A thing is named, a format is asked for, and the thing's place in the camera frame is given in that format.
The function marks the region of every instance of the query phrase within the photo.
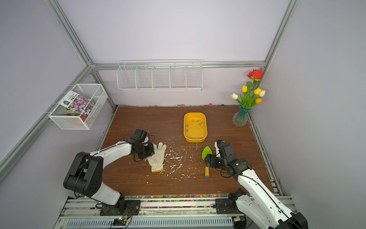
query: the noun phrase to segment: wooden floor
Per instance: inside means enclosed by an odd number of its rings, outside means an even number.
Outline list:
[[[238,158],[246,159],[262,182],[273,191],[263,159],[249,124],[235,127],[232,116],[238,106],[214,107],[120,107],[102,148],[131,137],[136,129],[155,135],[154,143],[167,145],[164,171],[152,173],[148,161],[123,157],[103,170],[103,182],[125,195],[224,194],[243,188],[234,178],[222,178],[210,169],[205,178],[202,151],[208,145],[215,154],[218,139],[230,142]],[[206,115],[208,135],[204,142],[189,143],[183,135],[183,117],[188,112]]]

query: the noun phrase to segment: flower vase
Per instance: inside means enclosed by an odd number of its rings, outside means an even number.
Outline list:
[[[250,109],[244,109],[242,106],[239,106],[239,112],[236,112],[232,118],[232,122],[235,126],[245,126],[245,124],[247,124],[249,111]]]

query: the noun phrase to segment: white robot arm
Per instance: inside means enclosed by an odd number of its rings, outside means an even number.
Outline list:
[[[206,166],[221,169],[239,182],[254,200],[241,189],[229,195],[229,199],[217,199],[216,212],[227,214],[240,211],[250,217],[261,229],[307,229],[307,221],[301,213],[294,214],[281,203],[258,178],[252,167],[238,159],[230,143],[218,140],[215,143],[217,155],[208,154]]]
[[[153,155],[154,146],[149,142],[149,137],[146,131],[138,129],[130,139],[110,147],[89,154],[78,153],[66,175],[64,188],[102,202],[101,215],[120,215],[125,210],[127,215],[138,214],[140,201],[128,201],[134,207],[133,211],[132,206],[124,201],[123,194],[102,182],[102,174],[104,167],[123,156],[133,155],[134,161],[138,161],[135,160],[136,155],[140,160]]]

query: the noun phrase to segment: wire mesh basket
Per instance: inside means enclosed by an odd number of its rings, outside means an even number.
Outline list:
[[[76,84],[71,90],[89,99],[86,107],[89,103],[95,103],[86,119],[83,121],[81,116],[68,116],[66,108],[59,104],[48,116],[63,130],[89,130],[108,96],[101,84]]]
[[[201,63],[119,63],[117,70],[117,84],[121,91],[202,90],[202,78]]]

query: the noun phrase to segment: white cotton glove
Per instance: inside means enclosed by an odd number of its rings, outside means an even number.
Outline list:
[[[159,145],[156,146],[154,143],[154,152],[155,154],[148,157],[147,160],[149,161],[149,164],[151,165],[151,172],[162,172],[164,171],[163,162],[165,157],[165,150],[167,149],[167,146],[162,142],[159,142]]]

